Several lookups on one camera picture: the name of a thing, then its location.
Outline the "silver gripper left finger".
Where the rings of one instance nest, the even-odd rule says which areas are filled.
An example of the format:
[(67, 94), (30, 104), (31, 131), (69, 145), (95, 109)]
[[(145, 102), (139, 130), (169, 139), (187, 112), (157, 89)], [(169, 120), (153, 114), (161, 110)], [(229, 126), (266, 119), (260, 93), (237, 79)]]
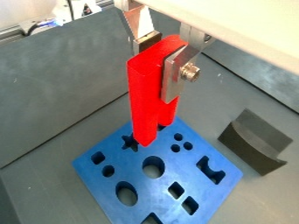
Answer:
[(133, 43), (134, 55), (138, 55), (163, 37), (163, 34), (155, 30), (150, 9), (141, 5), (130, 11), (123, 12), (129, 36)]

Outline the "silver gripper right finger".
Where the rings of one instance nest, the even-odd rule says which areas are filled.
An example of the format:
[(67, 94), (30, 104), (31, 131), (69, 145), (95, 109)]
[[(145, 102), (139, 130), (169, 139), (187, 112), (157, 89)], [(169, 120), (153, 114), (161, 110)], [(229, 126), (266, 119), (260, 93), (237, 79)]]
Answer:
[(215, 38), (189, 24), (181, 26), (181, 46), (163, 60), (162, 100), (170, 103), (183, 92), (185, 82), (195, 82), (202, 70), (197, 66), (197, 57), (211, 45)]

